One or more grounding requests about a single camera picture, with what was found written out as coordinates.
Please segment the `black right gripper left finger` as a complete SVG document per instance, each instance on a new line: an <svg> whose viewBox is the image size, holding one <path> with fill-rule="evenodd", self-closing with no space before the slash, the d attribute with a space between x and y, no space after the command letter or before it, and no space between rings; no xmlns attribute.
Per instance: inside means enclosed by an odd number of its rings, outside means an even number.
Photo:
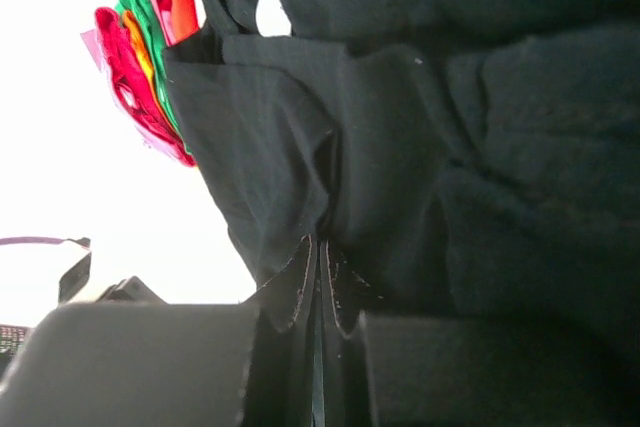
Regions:
<svg viewBox="0 0 640 427"><path fill-rule="evenodd" d="M1 382L5 426L308 426L317 244L236 305L51 311Z"/></svg>

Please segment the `black t shirt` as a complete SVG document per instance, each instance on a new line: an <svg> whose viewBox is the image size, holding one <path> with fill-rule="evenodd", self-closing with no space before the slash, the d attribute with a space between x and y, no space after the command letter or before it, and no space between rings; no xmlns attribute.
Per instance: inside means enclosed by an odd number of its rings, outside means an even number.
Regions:
<svg viewBox="0 0 640 427"><path fill-rule="evenodd" d="M410 311L639 331L639 0L203 0L165 54L257 283L299 239Z"/></svg>

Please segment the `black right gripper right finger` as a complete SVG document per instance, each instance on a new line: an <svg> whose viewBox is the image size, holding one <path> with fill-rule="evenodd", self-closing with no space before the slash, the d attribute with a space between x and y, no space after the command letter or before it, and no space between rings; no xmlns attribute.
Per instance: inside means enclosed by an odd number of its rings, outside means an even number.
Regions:
<svg viewBox="0 0 640 427"><path fill-rule="evenodd" d="M549 319L400 316L319 248L324 426L635 426L639 383Z"/></svg>

